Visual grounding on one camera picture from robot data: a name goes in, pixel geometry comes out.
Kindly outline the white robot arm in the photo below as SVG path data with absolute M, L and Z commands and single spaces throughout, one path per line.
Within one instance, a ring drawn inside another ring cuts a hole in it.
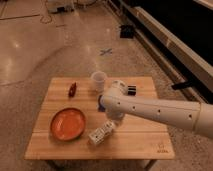
M 127 92 L 127 85 L 115 80 L 102 95 L 100 103 L 113 120 L 122 120 L 124 114 L 130 114 L 213 139 L 212 104 L 149 99 L 129 96 Z

